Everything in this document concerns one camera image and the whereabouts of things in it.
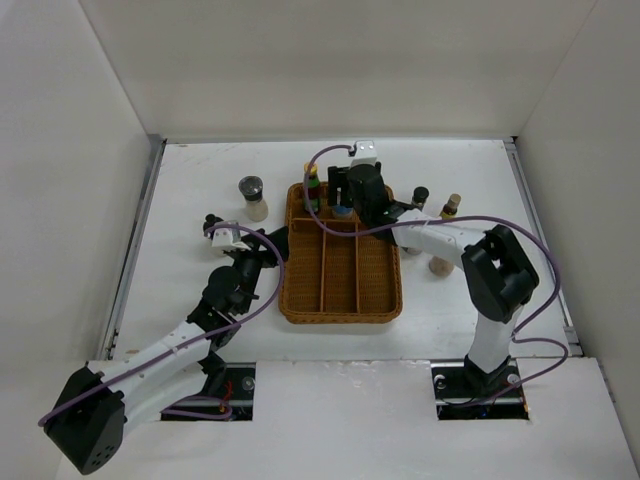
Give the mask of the tall white pearl jar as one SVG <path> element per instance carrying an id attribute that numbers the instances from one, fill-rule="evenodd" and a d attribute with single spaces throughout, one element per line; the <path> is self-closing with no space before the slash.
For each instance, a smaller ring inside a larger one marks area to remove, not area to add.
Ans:
<path id="1" fill-rule="evenodd" d="M 354 209 L 349 206 L 336 204 L 331 207 L 331 212 L 333 217 L 338 220 L 350 221 L 354 217 Z"/>

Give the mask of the green label sauce bottle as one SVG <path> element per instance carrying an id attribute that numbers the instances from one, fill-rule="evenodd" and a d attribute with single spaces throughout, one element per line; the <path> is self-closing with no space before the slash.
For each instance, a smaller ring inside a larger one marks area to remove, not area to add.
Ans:
<path id="1" fill-rule="evenodd" d="M 307 196 L 304 197 L 303 204 L 307 212 L 318 214 L 321 209 L 321 182 L 318 178 L 317 166 L 304 165 L 304 172 L 307 176 Z"/>

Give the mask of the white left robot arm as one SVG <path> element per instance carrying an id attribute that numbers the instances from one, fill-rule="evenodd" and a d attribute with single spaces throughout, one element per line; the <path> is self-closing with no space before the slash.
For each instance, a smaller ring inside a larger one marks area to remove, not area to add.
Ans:
<path id="1" fill-rule="evenodd" d="M 103 468 L 126 434 L 183 398 L 214 398 L 224 387 L 218 351 L 255 318 L 250 307 L 263 270 L 285 270 L 289 230 L 252 230 L 209 215 L 203 234 L 232 264 L 209 275 L 194 310 L 146 349 L 101 370 L 85 365 L 67 380 L 39 421 L 46 436 L 82 475 Z"/>

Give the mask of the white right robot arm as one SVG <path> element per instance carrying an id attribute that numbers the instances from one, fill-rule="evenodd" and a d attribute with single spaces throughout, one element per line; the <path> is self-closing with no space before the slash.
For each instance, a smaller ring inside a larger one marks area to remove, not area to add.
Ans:
<path id="1" fill-rule="evenodd" d="M 514 234 L 520 226 L 497 220 L 489 230 L 459 227 L 390 197 L 380 164 L 328 168 L 327 204 L 355 211 L 363 233 L 399 248 L 423 251 L 459 268 L 478 312 L 475 335 L 464 357 L 464 384 L 477 396 L 498 388 L 510 360 L 509 344 L 522 308 L 539 276 Z"/>

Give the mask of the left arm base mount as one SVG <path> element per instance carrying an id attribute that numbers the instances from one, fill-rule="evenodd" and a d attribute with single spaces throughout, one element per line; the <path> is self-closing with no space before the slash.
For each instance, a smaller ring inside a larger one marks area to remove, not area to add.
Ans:
<path id="1" fill-rule="evenodd" d="M 208 374 L 202 389 L 163 410 L 162 421 L 252 421 L 257 368 L 255 362 L 227 363 L 219 356 L 202 361 Z"/>

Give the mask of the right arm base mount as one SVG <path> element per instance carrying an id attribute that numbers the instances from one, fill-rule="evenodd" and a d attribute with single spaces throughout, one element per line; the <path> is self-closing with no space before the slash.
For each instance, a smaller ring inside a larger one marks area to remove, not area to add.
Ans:
<path id="1" fill-rule="evenodd" d="M 463 362 L 431 364 L 436 414 L 441 421 L 529 419 L 515 360 L 487 384 L 472 379 Z"/>

